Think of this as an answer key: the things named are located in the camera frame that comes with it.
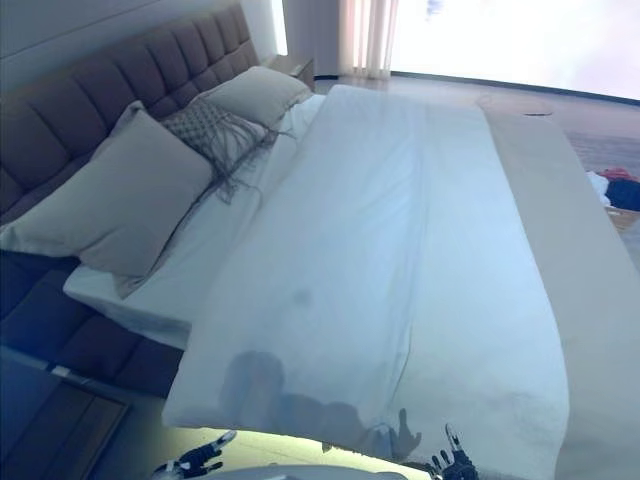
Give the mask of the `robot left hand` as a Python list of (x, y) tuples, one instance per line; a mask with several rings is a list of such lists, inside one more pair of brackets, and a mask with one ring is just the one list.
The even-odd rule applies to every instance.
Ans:
[(222, 461), (214, 459), (222, 454), (223, 448), (237, 436), (235, 430), (226, 431), (216, 440), (191, 449), (178, 457), (157, 467), (151, 479), (192, 479), (207, 475), (223, 466)]

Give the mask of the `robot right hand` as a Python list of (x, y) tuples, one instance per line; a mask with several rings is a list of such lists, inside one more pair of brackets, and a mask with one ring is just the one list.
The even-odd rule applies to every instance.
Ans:
[(478, 472), (462, 447), (460, 438), (453, 426), (444, 427), (449, 450), (440, 450), (431, 456), (431, 466), (435, 479), (478, 480)]

